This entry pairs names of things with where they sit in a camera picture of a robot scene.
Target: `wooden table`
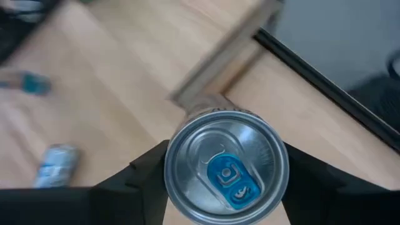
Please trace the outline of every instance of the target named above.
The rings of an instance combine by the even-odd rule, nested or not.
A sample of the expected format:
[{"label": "wooden table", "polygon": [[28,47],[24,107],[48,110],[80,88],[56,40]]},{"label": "wooden table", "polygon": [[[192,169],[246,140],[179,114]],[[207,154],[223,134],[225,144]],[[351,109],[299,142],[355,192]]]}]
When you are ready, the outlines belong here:
[{"label": "wooden table", "polygon": [[[256,0],[66,1],[10,66],[49,76],[47,97],[0,90],[0,187],[29,187],[54,143],[83,153],[72,185],[113,175],[184,117],[168,94]],[[389,189],[400,158],[281,61],[264,52],[226,96],[293,146]],[[189,224],[168,204],[165,224]],[[279,206],[262,224],[289,224]]]}]

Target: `pull tab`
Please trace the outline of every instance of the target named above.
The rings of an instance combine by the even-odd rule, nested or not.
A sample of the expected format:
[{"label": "pull tab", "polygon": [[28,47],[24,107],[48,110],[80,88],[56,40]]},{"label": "pull tab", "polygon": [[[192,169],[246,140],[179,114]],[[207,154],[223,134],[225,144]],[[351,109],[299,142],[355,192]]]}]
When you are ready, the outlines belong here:
[{"label": "pull tab", "polygon": [[208,164],[211,184],[236,210],[245,208],[260,195],[260,188],[243,163],[232,154],[220,154]]}]

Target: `can rim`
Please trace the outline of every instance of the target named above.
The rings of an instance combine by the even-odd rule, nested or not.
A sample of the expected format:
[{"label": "can rim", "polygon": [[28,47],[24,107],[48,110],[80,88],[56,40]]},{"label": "can rim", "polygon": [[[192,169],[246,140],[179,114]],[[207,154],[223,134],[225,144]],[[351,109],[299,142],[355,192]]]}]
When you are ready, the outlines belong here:
[{"label": "can rim", "polygon": [[[174,159],[175,155],[178,153],[180,144],[190,136],[190,134],[197,129],[199,126],[206,124],[214,119],[226,119],[231,116],[231,113],[235,113],[235,119],[240,118],[247,123],[252,123],[257,128],[261,129],[266,136],[269,136],[269,142],[272,146],[272,151],[274,153],[279,153],[276,160],[280,160],[280,177],[274,183],[273,191],[270,196],[264,196],[267,198],[266,201],[259,201],[255,205],[251,206],[251,213],[248,213],[248,209],[239,212],[237,218],[233,218],[232,215],[215,215],[209,212],[205,212],[195,206],[190,202],[183,194],[179,193],[177,184],[174,180]],[[172,203],[179,209],[190,220],[199,224],[253,224],[260,221],[270,214],[280,203],[288,185],[289,181],[289,158],[286,152],[285,145],[281,138],[278,136],[277,132],[265,121],[263,121],[257,115],[249,111],[238,111],[233,110],[222,110],[214,111],[207,114],[203,114],[196,119],[193,119],[185,126],[181,128],[180,131],[174,135],[170,140],[168,149],[165,157],[164,165],[164,180],[166,189]]]}]

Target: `small can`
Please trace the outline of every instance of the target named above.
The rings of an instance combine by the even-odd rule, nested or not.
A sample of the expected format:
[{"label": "small can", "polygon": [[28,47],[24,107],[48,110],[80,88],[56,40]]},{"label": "small can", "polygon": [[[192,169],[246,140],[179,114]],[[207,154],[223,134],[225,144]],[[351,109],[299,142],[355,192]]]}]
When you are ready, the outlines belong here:
[{"label": "small can", "polygon": [[190,112],[169,142],[164,168],[169,197],[198,224],[256,223],[286,190],[286,148],[250,111],[228,100],[221,107],[204,102],[210,100],[200,101],[203,106]]},{"label": "small can", "polygon": [[44,153],[43,162],[37,172],[34,188],[56,188],[67,186],[78,165],[79,151],[68,144],[53,144]]}]

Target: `can lid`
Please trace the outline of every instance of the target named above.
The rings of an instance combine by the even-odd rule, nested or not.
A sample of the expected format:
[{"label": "can lid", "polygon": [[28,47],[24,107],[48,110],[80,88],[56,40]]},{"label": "can lid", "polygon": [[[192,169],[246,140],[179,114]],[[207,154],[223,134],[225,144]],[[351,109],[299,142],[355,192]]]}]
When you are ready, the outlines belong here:
[{"label": "can lid", "polygon": [[172,202],[193,221],[251,224],[279,204],[288,184],[288,155],[262,119],[216,111],[171,140],[164,178]]}]

